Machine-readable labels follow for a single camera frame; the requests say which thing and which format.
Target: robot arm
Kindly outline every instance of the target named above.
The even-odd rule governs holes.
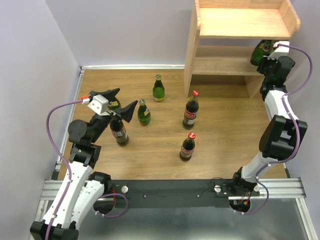
[[[276,42],[289,45],[289,42]],[[253,160],[241,167],[233,176],[232,188],[235,195],[243,192],[252,192],[257,185],[257,178],[264,175],[274,164],[287,159],[296,147],[297,134],[294,123],[297,122],[300,135],[300,143],[304,138],[308,125],[301,121],[293,113],[286,95],[287,89],[284,82],[295,65],[295,62],[287,55],[289,49],[280,46],[273,53],[262,59],[257,71],[264,75],[260,89],[270,123],[264,131],[260,143],[259,152]]]
[[[69,158],[71,180],[69,180],[69,172],[67,172],[43,220],[33,222],[30,232],[35,240],[45,239],[47,228],[52,219],[49,239],[78,239],[78,229],[90,208],[93,207],[100,196],[111,192],[110,175],[101,172],[92,174],[101,150],[101,146],[93,143],[106,129],[111,119],[130,122],[133,117],[134,109],[138,103],[137,100],[122,109],[116,109],[115,111],[108,109],[108,99],[114,98],[119,90],[117,88],[106,92],[90,92],[89,97],[84,99],[83,102],[88,104],[95,115],[90,122],[74,120],[69,124],[68,140],[73,143]],[[63,201],[54,215],[58,202],[62,198]]]

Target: white wall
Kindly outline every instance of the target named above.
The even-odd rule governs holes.
[[[0,239],[26,240],[57,159],[47,113],[71,100],[79,67],[44,0],[1,3]],[[58,142],[66,115],[63,109],[51,121]]]
[[[46,0],[81,66],[185,64],[194,0]]]
[[[288,163],[293,177],[301,177],[306,192],[306,204],[320,237],[320,2],[318,0],[296,0],[293,3],[300,19],[301,28],[291,45],[306,50],[313,60],[313,74],[307,86],[289,97],[294,113],[308,124],[308,130],[299,152]],[[299,52],[290,50],[290,56],[296,61],[291,76],[287,80],[289,91],[296,89],[309,73],[309,61]]]

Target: bottle on shelf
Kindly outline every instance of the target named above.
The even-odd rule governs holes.
[[[129,137],[122,120],[112,119],[110,122],[110,129],[112,135],[115,137],[116,142],[120,146],[125,146],[129,143]]]
[[[138,120],[141,125],[148,125],[151,120],[151,114],[149,108],[146,105],[146,101],[144,99],[140,99],[139,101],[139,109],[138,109]]]
[[[192,129],[195,125],[199,110],[198,96],[199,92],[193,91],[191,99],[185,105],[184,118],[182,121],[182,125],[185,129]]]
[[[181,160],[189,161],[191,159],[196,146],[195,137],[196,134],[194,132],[190,132],[187,139],[183,141],[180,151]]]
[[[120,101],[118,100],[118,98],[114,97],[112,99],[108,99],[109,100],[109,104],[108,104],[108,108],[109,110],[116,110],[116,109],[120,109],[121,108],[121,104]]]
[[[153,99],[156,102],[162,102],[165,98],[165,87],[161,82],[161,75],[155,76],[155,83],[152,90]]]
[[[271,48],[272,48],[271,40],[267,40],[267,39],[261,40],[253,50],[253,53],[250,58],[250,63],[254,66],[259,66],[262,58],[264,56],[270,55]]]

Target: red bottle cap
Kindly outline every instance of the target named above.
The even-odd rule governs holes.
[[[194,132],[190,132],[189,135],[188,135],[188,137],[189,137],[190,139],[195,139],[196,134],[195,134]]]

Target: wooden floor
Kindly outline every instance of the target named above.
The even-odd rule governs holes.
[[[165,87],[163,102],[155,102],[152,88],[156,74]],[[232,178],[241,166],[257,154],[259,140],[268,125],[261,98],[250,99],[245,85],[196,85],[199,112],[192,131],[195,150],[189,162],[179,158],[180,147],[190,130],[182,127],[185,105],[183,70],[86,70],[79,99],[91,90],[121,88],[117,97],[122,106],[145,99],[151,123],[142,126],[135,108],[132,121],[124,123],[130,142],[121,147],[107,128],[96,142],[101,153],[94,171],[113,179],[211,179]],[[86,105],[78,104],[73,119],[89,121],[93,115]],[[64,156],[68,159],[71,144]],[[66,173],[60,170],[59,179]],[[282,164],[273,167],[265,178],[285,178]]]

